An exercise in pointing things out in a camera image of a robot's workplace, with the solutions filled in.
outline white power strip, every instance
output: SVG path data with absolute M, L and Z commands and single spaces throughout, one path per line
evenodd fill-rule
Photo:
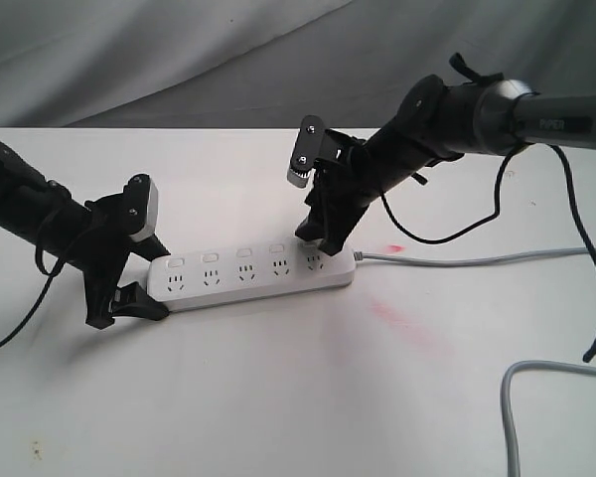
M 328 256 L 298 238 L 157 258 L 150 264 L 148 294 L 170 311 L 345 286 L 356 261 L 345 246 Z

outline power strip switch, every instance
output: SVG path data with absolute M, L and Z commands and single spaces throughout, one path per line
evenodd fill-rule
M 355 271 L 347 246 L 328 256 L 313 242 L 286 238 L 157 258 L 148 294 L 170 311 L 184 311 L 345 286 Z

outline table surface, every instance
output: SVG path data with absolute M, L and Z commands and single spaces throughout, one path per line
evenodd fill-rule
M 371 132 L 355 130 L 366 137 Z M 285 180 L 292 130 L 8 130 L 79 201 L 146 172 L 171 251 L 287 236 L 307 213 Z M 568 150 L 596 243 L 596 152 Z M 389 193 L 438 238 L 492 209 L 500 158 L 467 156 Z M 511 163 L 502 215 L 439 246 L 412 242 L 378 204 L 350 237 L 365 252 L 467 258 L 581 246 L 556 156 Z M 132 259 L 131 281 L 147 263 Z M 0 339 L 39 293 L 33 248 L 0 230 Z M 587 256 L 478 269 L 359 265 L 344 289 L 83 323 L 66 269 L 0 350 L 0 476 L 503 476 L 499 385 L 525 359 L 579 363 L 596 331 Z M 525 476 L 596 475 L 596 380 L 526 373 L 514 409 Z

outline gray fabric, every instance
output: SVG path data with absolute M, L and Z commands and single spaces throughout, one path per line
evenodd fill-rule
M 0 0 L 0 126 L 93 116 L 349 1 Z
M 382 125 L 461 52 L 541 91 L 596 87 L 596 0 L 356 0 L 199 77 L 78 122 L 98 127 Z

